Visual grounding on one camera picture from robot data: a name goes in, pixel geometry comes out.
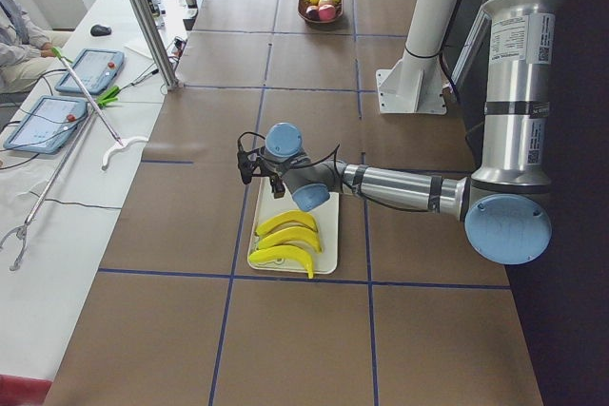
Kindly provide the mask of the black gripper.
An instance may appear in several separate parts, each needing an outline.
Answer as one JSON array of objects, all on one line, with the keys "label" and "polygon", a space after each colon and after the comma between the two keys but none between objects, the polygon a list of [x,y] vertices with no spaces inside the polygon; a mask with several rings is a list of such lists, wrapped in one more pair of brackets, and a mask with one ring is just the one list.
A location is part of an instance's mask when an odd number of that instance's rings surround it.
[{"label": "black gripper", "polygon": [[273,198],[281,199],[285,195],[285,184],[282,180],[285,173],[285,161],[261,156],[259,163],[261,175],[269,178]]}]

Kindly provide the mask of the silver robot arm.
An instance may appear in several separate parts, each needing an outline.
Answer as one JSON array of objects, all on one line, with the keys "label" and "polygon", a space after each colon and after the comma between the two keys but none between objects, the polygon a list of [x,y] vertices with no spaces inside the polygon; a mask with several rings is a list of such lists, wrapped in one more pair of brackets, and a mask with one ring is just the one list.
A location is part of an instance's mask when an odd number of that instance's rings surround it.
[{"label": "silver robot arm", "polygon": [[469,177],[454,181],[335,157],[312,161],[299,128],[280,123],[261,147],[239,153],[243,181],[259,171],[274,193],[288,190],[304,211],[344,193],[402,211],[451,214],[488,260],[535,260],[552,237],[542,158],[556,13],[564,1],[417,0],[402,58],[378,71],[381,113],[431,114],[441,110],[441,81],[458,85],[488,46],[483,117],[465,134],[477,157]]}]

